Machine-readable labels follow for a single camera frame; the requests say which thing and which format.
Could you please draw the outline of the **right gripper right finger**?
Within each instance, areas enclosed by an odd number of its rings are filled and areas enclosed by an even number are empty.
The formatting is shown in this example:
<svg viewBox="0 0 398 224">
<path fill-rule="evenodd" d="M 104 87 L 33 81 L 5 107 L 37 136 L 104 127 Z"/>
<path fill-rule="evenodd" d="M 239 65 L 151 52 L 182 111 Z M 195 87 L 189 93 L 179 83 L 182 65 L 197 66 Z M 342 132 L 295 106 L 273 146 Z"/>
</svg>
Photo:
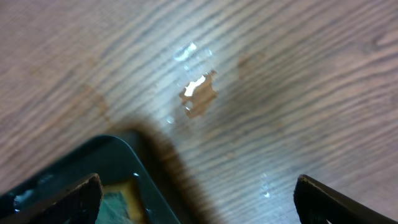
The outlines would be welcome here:
<svg viewBox="0 0 398 224">
<path fill-rule="evenodd" d="M 397 224 L 395 220 L 303 174 L 297 179 L 294 204 L 302 224 Z"/>
</svg>

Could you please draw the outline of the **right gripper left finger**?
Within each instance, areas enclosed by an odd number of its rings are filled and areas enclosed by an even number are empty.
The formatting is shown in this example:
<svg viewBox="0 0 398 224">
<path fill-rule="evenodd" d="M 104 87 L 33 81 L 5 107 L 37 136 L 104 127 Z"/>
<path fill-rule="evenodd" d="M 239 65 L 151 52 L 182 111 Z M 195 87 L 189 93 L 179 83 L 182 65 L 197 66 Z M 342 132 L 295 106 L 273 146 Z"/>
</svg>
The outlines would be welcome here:
<svg viewBox="0 0 398 224">
<path fill-rule="evenodd" d="M 55 195 L 3 218 L 1 223 L 95 223 L 102 196 L 99 175 L 89 174 Z"/>
</svg>

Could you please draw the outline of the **green yellow scrub sponge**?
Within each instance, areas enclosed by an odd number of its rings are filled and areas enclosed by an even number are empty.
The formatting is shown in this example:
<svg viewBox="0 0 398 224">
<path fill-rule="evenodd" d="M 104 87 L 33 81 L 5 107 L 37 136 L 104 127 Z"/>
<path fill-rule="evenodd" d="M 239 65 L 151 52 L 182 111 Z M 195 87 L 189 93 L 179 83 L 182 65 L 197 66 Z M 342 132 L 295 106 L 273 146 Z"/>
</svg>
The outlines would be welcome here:
<svg viewBox="0 0 398 224">
<path fill-rule="evenodd" d="M 103 186 L 96 224 L 145 224 L 147 217 L 133 179 Z"/>
</svg>

